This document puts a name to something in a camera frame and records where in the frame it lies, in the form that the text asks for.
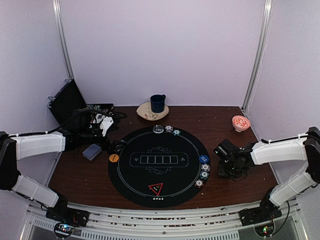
blue disc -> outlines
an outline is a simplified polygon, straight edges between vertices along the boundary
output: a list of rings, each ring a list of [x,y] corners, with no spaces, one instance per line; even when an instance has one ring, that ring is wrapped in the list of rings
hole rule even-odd
[[[203,164],[206,164],[207,162],[209,162],[209,157],[206,156],[206,155],[201,155],[201,156],[199,157],[199,161],[200,161],[201,163],[203,163]]]

black poker table mat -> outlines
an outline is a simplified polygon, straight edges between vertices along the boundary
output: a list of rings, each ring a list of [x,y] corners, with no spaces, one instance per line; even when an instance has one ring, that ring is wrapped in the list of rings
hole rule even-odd
[[[164,131],[154,133],[144,127],[126,135],[119,160],[108,164],[115,188],[128,200],[151,208],[172,207],[184,203],[201,191],[203,162],[209,156],[195,136],[179,128],[180,135]]]

orange disc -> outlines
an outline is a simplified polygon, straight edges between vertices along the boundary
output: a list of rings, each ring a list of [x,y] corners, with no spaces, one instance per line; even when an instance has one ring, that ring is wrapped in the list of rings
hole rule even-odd
[[[109,157],[109,161],[112,163],[116,163],[119,161],[119,155],[118,154],[112,154]]]

table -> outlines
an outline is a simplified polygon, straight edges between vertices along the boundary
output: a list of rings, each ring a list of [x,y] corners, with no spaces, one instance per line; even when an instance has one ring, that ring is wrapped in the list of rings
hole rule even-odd
[[[136,114],[136,109],[135,106],[115,108],[117,112],[128,114],[128,118],[121,121],[119,130],[110,132],[108,136],[111,140],[120,140],[136,129],[155,124],[172,125],[197,137],[209,153],[211,174],[201,193],[178,206],[163,209],[211,208],[255,202],[277,185],[269,164],[251,168],[248,177],[240,182],[214,173],[219,158],[213,150],[223,139],[227,138],[239,147],[257,141],[251,129],[240,133],[234,130],[232,117],[242,115],[239,107],[170,106],[169,115],[156,122],[142,119]],[[120,209],[151,209],[137,205],[118,193],[108,176],[109,155],[106,152],[88,161],[82,155],[84,150],[85,147],[80,151],[62,154],[50,180],[50,188],[63,194],[72,203]]]

bowl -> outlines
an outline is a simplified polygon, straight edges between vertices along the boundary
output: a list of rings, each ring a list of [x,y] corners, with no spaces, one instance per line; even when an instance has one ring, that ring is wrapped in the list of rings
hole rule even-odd
[[[251,122],[248,118],[237,115],[232,118],[232,126],[237,132],[242,132],[250,128]]]

